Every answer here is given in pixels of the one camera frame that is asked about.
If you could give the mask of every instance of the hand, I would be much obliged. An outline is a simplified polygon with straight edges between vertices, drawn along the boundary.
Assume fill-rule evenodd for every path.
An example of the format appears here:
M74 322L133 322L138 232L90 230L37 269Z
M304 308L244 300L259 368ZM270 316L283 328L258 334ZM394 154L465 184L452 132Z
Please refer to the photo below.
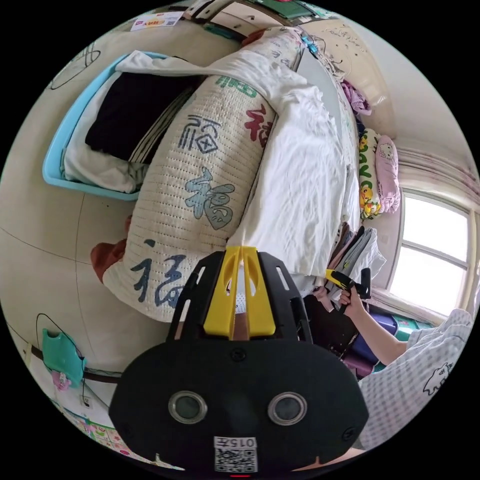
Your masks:
M362 300L354 286L351 288L351 293L347 290L342 290L339 302L340 305L347 305L345 310L347 317L357 317L365 311Z

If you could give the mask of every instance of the label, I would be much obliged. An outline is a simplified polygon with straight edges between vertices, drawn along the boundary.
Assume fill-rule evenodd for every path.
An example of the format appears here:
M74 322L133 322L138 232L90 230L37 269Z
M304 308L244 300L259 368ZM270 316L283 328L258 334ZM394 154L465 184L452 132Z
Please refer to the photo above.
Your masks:
M183 14L183 11L165 11L142 15L133 22L130 31L134 32L135 30L150 29L152 27L173 27Z
M255 437L213 437L215 471L234 474L258 472Z

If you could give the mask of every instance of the person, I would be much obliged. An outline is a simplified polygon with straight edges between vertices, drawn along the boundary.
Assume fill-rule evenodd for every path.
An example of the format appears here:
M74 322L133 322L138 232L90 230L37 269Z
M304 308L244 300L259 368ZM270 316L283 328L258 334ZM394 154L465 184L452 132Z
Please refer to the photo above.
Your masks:
M399 341L364 309L355 287L343 290L346 305L358 332L378 360L386 365L359 382L369 418L354 450L368 451L389 440L431 400L452 371L472 330L472 317L455 309L436 328L412 331Z

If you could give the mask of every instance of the poster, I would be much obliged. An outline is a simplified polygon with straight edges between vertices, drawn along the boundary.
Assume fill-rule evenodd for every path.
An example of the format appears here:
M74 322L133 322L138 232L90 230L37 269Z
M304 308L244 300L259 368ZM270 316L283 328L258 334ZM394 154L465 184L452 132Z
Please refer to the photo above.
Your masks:
M182 18L183 14L183 11L164 11L162 13L141 15L133 22L130 31L134 32L135 30L155 27L173 27Z
M130 457L148 464L157 465L158 467L163 467L164 469L183 470L183 468L165 463L159 458L157 458L156 461L150 461L141 457L140 455L137 455L131 451L127 445L125 445L119 433L114 428L106 425L100 425L99 423L89 420L87 417L77 415L76 413L64 408L55 400L51 400L51 402L71 424L73 424L82 433L90 437L92 440L95 440L100 445L115 450L117 453L125 455L126 457Z

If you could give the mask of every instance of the red cloth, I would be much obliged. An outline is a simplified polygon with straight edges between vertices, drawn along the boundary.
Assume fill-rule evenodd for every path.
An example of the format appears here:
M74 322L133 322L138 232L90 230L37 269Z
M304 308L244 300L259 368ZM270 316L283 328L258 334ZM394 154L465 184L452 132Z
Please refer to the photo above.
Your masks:
M130 215L125 221L125 232L128 234L132 216ZM103 283L105 272L115 263L120 261L125 255L127 239L124 238L119 242L99 243L94 246L90 252L91 266L96 273L98 279Z

